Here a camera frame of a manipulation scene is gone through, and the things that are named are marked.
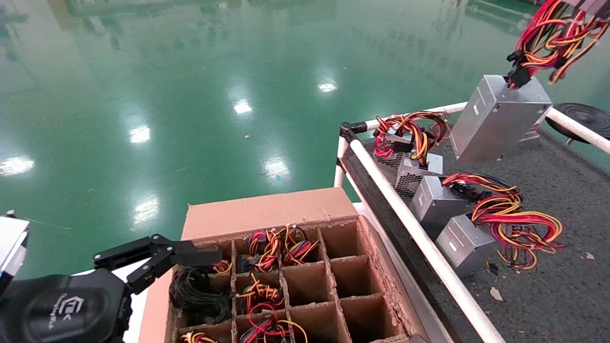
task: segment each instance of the cardboard box flap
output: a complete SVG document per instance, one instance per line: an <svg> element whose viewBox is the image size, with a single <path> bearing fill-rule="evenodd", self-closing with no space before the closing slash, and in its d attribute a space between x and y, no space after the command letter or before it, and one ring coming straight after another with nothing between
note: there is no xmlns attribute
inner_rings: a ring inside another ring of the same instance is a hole
<svg viewBox="0 0 610 343"><path fill-rule="evenodd" d="M323 223L356 218L342 188L189 205L182 240L234 236L286 223Z"/></svg>

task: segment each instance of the cardboard scrap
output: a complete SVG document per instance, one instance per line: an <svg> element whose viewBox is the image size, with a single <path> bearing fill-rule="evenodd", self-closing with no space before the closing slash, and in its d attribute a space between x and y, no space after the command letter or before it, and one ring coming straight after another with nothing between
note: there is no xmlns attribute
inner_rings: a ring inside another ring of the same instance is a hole
<svg viewBox="0 0 610 343"><path fill-rule="evenodd" d="M492 297L498 301L504 301L504 299L502 299L502 296L500 295L500 291L498 291L496 287L492 287L489 291L489 294L491 294Z"/></svg>

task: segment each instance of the yellow wire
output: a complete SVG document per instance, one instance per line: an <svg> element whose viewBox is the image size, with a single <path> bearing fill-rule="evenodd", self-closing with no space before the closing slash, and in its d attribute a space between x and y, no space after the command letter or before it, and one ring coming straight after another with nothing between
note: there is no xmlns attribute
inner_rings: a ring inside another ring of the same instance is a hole
<svg viewBox="0 0 610 343"><path fill-rule="evenodd" d="M296 326L297 328L299 328L299 330L301 330L301 331L303 332L303 336L305 337L305 343L307 343L307 333L305 332L305 329L303 329L303 328L301 327L301 325L298 325L298 324L297 324L297 323L295 323L295 322L291 322L291 321L289 321L289 320L284 320L284 319L278 320L278 323L287 323L287 324L289 324L289 325L294 325L294 326Z"/></svg>

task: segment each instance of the box compartment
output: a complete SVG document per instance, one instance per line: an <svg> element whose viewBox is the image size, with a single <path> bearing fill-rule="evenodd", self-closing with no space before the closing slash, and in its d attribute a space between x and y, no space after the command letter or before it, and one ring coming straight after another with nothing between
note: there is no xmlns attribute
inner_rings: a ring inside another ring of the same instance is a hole
<svg viewBox="0 0 610 343"><path fill-rule="evenodd" d="M282 268L290 306L331 301L331 287L323 261Z"/></svg>
<svg viewBox="0 0 610 343"><path fill-rule="evenodd" d="M298 306L290 308L290 318L307 333L308 342L315 343L349 343L343 317L335 303ZM303 333L293 329L295 343L304 343Z"/></svg>
<svg viewBox="0 0 610 343"><path fill-rule="evenodd" d="M383 295L346 298L340 302L353 343L369 343L404 333L393 324L396 318Z"/></svg>
<svg viewBox="0 0 610 343"><path fill-rule="evenodd" d="M332 229L323 229L322 237L330 259L368 255L362 237L358 234L356 223L346 223Z"/></svg>
<svg viewBox="0 0 610 343"><path fill-rule="evenodd" d="M339 298L382 292L368 256L332 259L331 270L337 280Z"/></svg>

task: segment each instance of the silver power supply unit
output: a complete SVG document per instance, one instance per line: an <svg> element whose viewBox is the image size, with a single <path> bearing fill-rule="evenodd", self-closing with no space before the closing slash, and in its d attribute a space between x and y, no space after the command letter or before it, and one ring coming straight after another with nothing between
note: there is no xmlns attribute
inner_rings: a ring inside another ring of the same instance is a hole
<svg viewBox="0 0 610 343"><path fill-rule="evenodd" d="M397 135L386 135L386 143L390 144L394 141L401 143L410 143L411 135L406 134L404 137ZM373 154L373 160L377 162L377 166L386 176L387 180L394 185L396 193L398 193L405 202L411 201L417 191L422 177L425 175L442 175L443 174L443 156L428 153L428 169L421 169L419 162L411 159L411 154L393 153L389 158L384 159Z"/></svg>
<svg viewBox="0 0 610 343"><path fill-rule="evenodd" d="M393 134L386 134L385 139L386 144L391 144L392 142L410 143L411 134L406 134L404 137L399 137ZM381 169L387 180L391 184L395 184L396 176L398 175L398 167L402 163L405 155L405 153L394 152L389 158L384 159L382 157L375 156L375 154L373 153L373 160L377 162L379 169Z"/></svg>
<svg viewBox="0 0 610 343"><path fill-rule="evenodd" d="M504 77L484 75L451 129L456 158L466 162L502 158L551 105L536 78L512 89Z"/></svg>
<svg viewBox="0 0 610 343"><path fill-rule="evenodd" d="M438 176L427 175L417 187L409 210L435 240L452 217L468 212L467 206L468 200L443 187Z"/></svg>
<svg viewBox="0 0 610 343"><path fill-rule="evenodd" d="M496 243L464 214L451 218L436 239L436 246L461 278L481 268L493 255Z"/></svg>
<svg viewBox="0 0 610 343"><path fill-rule="evenodd" d="M398 166L398 174L394 188L396 193L406 200L411 200L419 187L420 182L426 175L440 176L443 174L443 156L428 153L428 169L421 169L419 162L409 156L403 157Z"/></svg>

